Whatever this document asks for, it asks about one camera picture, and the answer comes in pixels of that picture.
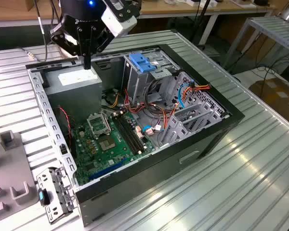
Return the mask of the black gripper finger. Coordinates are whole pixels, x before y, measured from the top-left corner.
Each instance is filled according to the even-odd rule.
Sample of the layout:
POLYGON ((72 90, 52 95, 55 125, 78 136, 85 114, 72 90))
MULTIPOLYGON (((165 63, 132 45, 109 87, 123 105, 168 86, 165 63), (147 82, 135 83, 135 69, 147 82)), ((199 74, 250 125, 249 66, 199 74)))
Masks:
POLYGON ((51 39, 59 47, 65 50, 67 53, 73 56, 78 56, 83 64, 85 70, 87 70, 87 46, 81 41, 76 41, 76 44, 67 39, 68 34, 65 34, 61 24, 58 24, 51 30, 51 39))
POLYGON ((87 69, 91 69, 91 57, 97 53, 101 53, 113 39, 114 36, 108 28, 105 27, 99 31, 96 27, 91 27, 87 69))

